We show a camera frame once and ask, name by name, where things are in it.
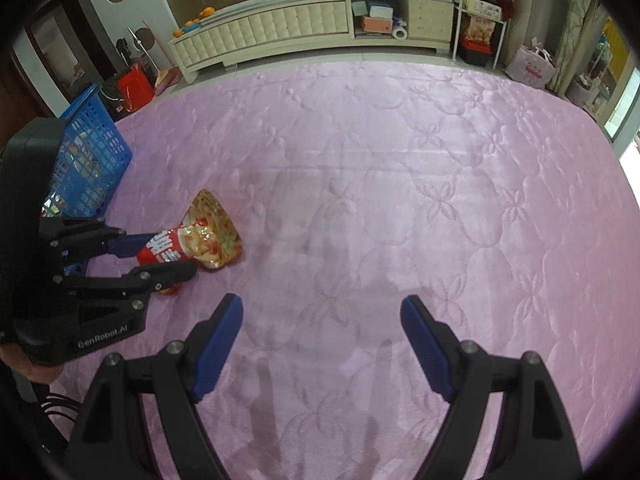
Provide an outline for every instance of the red bag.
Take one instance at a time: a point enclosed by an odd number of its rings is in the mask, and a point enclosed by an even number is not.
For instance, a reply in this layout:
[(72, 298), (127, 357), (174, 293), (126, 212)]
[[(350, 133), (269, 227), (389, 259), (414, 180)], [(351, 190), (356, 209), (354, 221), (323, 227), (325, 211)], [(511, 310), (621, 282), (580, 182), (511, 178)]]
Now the red bag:
[(148, 105), (156, 95), (137, 63), (131, 67), (129, 73), (120, 78), (118, 88), (124, 97), (127, 112), (137, 112)]

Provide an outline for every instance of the blue plastic basket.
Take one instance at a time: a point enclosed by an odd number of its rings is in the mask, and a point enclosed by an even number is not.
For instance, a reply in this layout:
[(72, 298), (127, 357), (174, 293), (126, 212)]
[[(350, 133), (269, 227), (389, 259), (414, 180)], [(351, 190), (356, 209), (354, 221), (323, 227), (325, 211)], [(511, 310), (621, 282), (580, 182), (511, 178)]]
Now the blue plastic basket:
[(102, 216), (131, 162), (131, 150), (94, 84), (62, 114), (65, 135), (43, 216)]

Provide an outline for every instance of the cable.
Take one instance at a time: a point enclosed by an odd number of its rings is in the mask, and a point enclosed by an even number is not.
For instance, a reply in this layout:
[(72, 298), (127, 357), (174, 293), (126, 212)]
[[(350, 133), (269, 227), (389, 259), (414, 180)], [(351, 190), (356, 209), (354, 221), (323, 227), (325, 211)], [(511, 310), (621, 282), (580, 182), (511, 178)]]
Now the cable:
[(72, 404), (67, 404), (66, 402), (45, 402), (42, 405), (43, 410), (48, 410), (50, 408), (66, 408), (76, 413), (80, 412), (80, 409), (77, 406), (74, 406)]
[(70, 420), (71, 422), (75, 422), (76, 420), (71, 416), (71, 415), (67, 415), (66, 413), (63, 412), (45, 412), (47, 415), (51, 416), (51, 415), (60, 415), (63, 416), (65, 418), (68, 418), (68, 420)]
[(72, 399), (71, 397), (67, 397), (65, 395), (52, 394), (52, 393), (47, 394), (47, 399), (49, 399), (50, 397), (54, 397), (54, 398), (57, 398), (57, 399), (60, 399), (60, 400), (64, 400), (65, 402), (70, 402), (71, 404), (77, 404), (78, 406), (82, 406), (81, 402), (79, 402), (79, 401), (77, 401), (75, 399)]
[(102, 88), (100, 88), (100, 93), (104, 95), (109, 101), (124, 102), (124, 99), (109, 97), (107, 94), (104, 93), (104, 90), (102, 90)]

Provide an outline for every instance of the pink bedspread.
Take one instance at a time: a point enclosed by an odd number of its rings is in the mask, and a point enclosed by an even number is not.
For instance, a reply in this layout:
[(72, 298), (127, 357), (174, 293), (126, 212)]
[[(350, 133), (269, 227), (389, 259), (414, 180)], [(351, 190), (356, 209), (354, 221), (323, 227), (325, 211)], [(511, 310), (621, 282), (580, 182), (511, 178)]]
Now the pink bedspread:
[[(586, 462), (625, 415), (640, 214), (573, 105), (471, 70), (340, 62), (194, 87), (118, 126), (134, 159), (109, 223), (175, 226), (207, 188), (244, 259), (154, 298), (144, 333), (68, 364), (59, 389), (81, 398), (107, 352), (156, 352), (236, 292), (244, 327), (199, 407), (232, 478), (411, 479), (446, 412), (399, 322), (418, 293), (460, 339), (542, 354)], [(93, 272), (132, 266), (103, 258)], [(484, 428), (469, 478), (492, 437)]]

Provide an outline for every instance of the blue gripper pad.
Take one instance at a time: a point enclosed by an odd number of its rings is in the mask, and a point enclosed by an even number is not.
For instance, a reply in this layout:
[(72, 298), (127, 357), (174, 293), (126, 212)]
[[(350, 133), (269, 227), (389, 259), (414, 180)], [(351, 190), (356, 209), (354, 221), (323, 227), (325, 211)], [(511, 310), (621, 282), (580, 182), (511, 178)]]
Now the blue gripper pad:
[(119, 258), (133, 258), (157, 234), (124, 235), (108, 240), (107, 249), (109, 254), (115, 254)]
[(447, 325), (433, 319), (418, 296), (402, 300), (400, 321), (429, 386), (452, 402), (457, 394), (452, 368), (458, 366), (458, 339)]
[(186, 346), (185, 387), (195, 402), (213, 391), (226, 358), (242, 326), (244, 308), (235, 294), (226, 294), (213, 316), (189, 334)]

